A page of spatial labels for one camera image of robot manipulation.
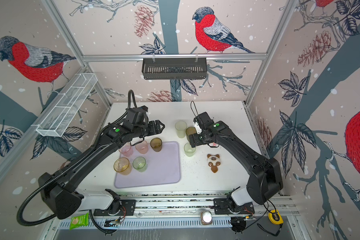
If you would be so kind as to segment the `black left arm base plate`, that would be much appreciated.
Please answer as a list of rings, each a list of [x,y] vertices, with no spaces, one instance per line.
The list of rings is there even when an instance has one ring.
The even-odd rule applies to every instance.
[[[136,208],[136,200],[120,200],[118,205],[111,204],[106,210],[95,209],[96,217],[133,216]]]

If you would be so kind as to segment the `small green glass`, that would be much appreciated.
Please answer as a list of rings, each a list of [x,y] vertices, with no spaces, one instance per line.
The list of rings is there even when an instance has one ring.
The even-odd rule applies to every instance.
[[[147,170],[147,161],[144,157],[137,157],[133,161],[133,168],[138,172],[145,172]]]

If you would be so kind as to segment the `pink glass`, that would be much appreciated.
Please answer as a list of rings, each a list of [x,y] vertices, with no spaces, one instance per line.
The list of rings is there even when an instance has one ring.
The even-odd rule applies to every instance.
[[[121,155],[127,158],[133,154],[133,147],[131,146],[130,143],[126,143],[124,146],[122,146],[119,149],[119,152],[121,153]]]
[[[135,148],[142,155],[146,154],[149,150],[148,143],[146,141],[142,141],[141,143],[137,144]]]

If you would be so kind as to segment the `olive amber glass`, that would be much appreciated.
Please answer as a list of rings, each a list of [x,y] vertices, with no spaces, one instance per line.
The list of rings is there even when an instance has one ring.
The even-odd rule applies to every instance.
[[[150,142],[150,146],[155,152],[160,152],[163,147],[163,142],[160,138],[153,138]]]

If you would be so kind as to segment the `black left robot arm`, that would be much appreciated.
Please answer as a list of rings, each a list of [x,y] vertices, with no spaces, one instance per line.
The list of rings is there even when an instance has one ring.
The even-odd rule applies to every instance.
[[[164,128],[165,125],[159,120],[149,121],[148,108],[138,107],[133,90],[129,90],[126,111],[117,120],[103,127],[86,151],[54,174],[44,173],[39,177],[39,187],[18,209],[17,222],[22,226],[36,226],[53,218],[70,217],[85,198],[76,189],[92,170],[133,139],[144,141],[145,137],[161,134]],[[24,210],[37,194],[41,195],[43,202],[53,213],[38,221],[27,221],[23,216]]]

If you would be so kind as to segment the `pale green frosted glass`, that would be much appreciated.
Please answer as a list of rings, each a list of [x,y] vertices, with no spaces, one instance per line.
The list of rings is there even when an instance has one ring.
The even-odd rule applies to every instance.
[[[175,124],[175,129],[176,129],[176,133],[177,136],[182,139],[186,137],[186,129],[187,129],[187,123],[184,121],[178,121]]]

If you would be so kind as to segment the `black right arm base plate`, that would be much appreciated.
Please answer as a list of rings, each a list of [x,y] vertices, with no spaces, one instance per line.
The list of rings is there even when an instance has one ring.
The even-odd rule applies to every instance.
[[[230,199],[213,199],[213,207],[216,215],[254,215],[253,203],[246,203],[242,206],[237,205]]]

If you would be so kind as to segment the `pale green short glass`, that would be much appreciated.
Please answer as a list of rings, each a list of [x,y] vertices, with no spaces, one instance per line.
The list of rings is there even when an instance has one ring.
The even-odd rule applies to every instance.
[[[184,145],[184,151],[187,157],[192,157],[196,152],[196,148],[193,148],[190,143],[186,143]]]

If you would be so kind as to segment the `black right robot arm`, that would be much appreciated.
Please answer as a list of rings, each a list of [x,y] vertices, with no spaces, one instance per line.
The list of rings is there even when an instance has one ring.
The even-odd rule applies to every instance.
[[[274,158],[268,159],[240,140],[227,124],[214,122],[204,112],[194,118],[196,134],[190,136],[191,146],[216,143],[226,149],[246,169],[249,180],[246,185],[251,199],[259,205],[265,204],[283,189],[280,164]]]

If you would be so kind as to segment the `yellow glass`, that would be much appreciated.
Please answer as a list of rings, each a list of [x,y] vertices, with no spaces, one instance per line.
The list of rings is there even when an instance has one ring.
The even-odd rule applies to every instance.
[[[132,171],[132,165],[127,158],[119,158],[114,163],[114,170],[120,174],[127,176]]]

